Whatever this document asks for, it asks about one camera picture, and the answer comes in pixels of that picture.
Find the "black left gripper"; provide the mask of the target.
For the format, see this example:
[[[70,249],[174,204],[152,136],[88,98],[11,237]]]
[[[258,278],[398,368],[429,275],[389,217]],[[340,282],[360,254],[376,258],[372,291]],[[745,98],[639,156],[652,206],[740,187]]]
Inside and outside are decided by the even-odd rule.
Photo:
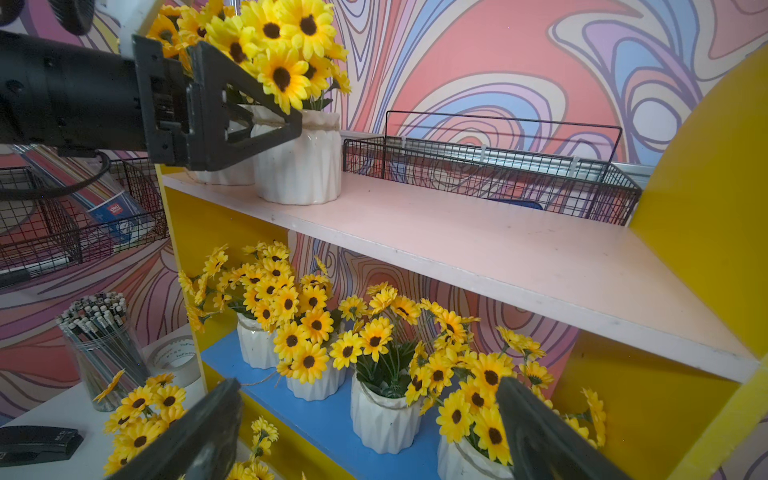
[[[190,60],[187,86],[181,63],[156,41],[139,39],[136,58],[128,59],[3,32],[1,141],[68,153],[145,151],[157,164],[213,172],[300,136],[301,113],[282,111],[214,46],[193,46]],[[228,100],[229,88],[277,115],[278,127],[254,135],[253,113]]]

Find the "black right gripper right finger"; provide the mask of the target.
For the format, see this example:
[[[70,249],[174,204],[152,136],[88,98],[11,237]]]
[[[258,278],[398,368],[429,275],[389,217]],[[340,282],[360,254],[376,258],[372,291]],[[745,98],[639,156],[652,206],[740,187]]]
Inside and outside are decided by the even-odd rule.
[[[626,479],[518,380],[501,380],[496,393],[516,479]]]

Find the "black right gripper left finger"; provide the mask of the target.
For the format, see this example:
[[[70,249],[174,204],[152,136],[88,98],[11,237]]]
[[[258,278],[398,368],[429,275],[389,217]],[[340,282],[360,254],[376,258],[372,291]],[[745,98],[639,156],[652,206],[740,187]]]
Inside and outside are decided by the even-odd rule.
[[[113,479],[225,479],[236,460],[244,402],[230,378],[197,402]]]

